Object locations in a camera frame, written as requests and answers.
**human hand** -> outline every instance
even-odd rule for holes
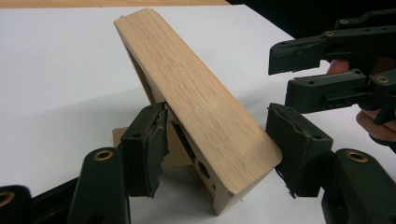
[[[379,58],[373,68],[370,76],[388,71],[396,67],[396,61],[393,58]],[[342,73],[349,69],[349,62],[345,60],[333,60],[327,73]],[[375,125],[374,119],[378,115],[379,109],[374,111],[362,110],[357,116],[356,121],[359,125],[373,138],[396,142],[396,120],[390,121],[383,125]]]

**wooden support piece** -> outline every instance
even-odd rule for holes
[[[115,25],[148,98],[167,103],[169,121],[189,142],[219,215],[280,163],[280,149],[157,12],[146,8]]]

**brass rivet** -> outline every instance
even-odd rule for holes
[[[378,80],[379,82],[382,82],[382,83],[387,83],[387,82],[389,82],[389,79],[388,79],[387,77],[378,77],[377,80]]]
[[[10,203],[15,197],[15,193],[12,191],[0,192],[0,207]]]
[[[367,159],[367,157],[365,157],[364,155],[361,155],[359,152],[348,152],[347,155],[353,161],[358,161],[358,162],[369,161],[369,159]]]
[[[110,150],[102,150],[96,152],[96,154],[93,156],[93,159],[96,161],[105,161],[110,159],[113,156],[113,152]]]

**white table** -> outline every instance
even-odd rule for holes
[[[36,196],[78,176],[86,154],[112,145],[149,101],[113,21],[139,7],[0,10],[0,186]],[[269,48],[291,39],[245,6],[155,7],[265,126],[287,81],[328,64],[269,77]],[[396,179],[396,156],[355,122],[356,106],[306,115],[334,139],[375,156]],[[132,223],[324,223],[319,198],[292,199],[275,172],[216,217],[184,168],[165,168],[154,200],[132,198]]]

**wood grain surface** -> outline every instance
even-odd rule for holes
[[[208,171],[203,180],[220,214],[280,163],[279,148],[158,13],[143,9],[115,24],[146,91],[168,104],[194,164]]]
[[[225,0],[0,0],[0,8],[226,6]]]

